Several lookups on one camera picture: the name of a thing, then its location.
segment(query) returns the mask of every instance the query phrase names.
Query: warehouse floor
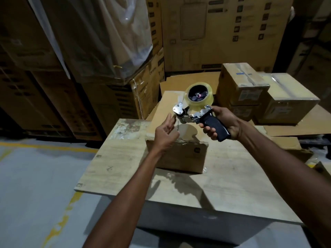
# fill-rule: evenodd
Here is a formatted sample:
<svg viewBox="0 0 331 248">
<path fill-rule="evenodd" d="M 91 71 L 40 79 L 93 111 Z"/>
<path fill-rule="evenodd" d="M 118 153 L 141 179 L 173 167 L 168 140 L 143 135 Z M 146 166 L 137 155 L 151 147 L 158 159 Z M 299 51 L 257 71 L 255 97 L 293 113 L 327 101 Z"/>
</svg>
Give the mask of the warehouse floor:
<svg viewBox="0 0 331 248">
<path fill-rule="evenodd" d="M 110 199 L 75 192 L 96 149 L 83 143 L 0 138 L 0 240 L 2 247 L 82 247 Z M 136 229 L 130 247 L 233 247 L 210 240 Z M 310 245 L 300 226 L 273 223 L 239 247 Z"/>
</svg>

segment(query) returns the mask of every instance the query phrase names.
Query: plastic wrap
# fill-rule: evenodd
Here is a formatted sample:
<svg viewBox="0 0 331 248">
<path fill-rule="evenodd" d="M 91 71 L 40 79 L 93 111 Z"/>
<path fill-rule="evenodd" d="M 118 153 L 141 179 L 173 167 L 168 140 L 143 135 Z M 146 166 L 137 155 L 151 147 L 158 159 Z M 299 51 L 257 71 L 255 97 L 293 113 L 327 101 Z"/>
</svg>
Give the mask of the plastic wrap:
<svg viewBox="0 0 331 248">
<path fill-rule="evenodd" d="M 83 78 L 125 80 L 153 48 L 145 0 L 41 2 L 65 61 Z M 122 80 L 114 84 L 125 84 Z"/>
</svg>

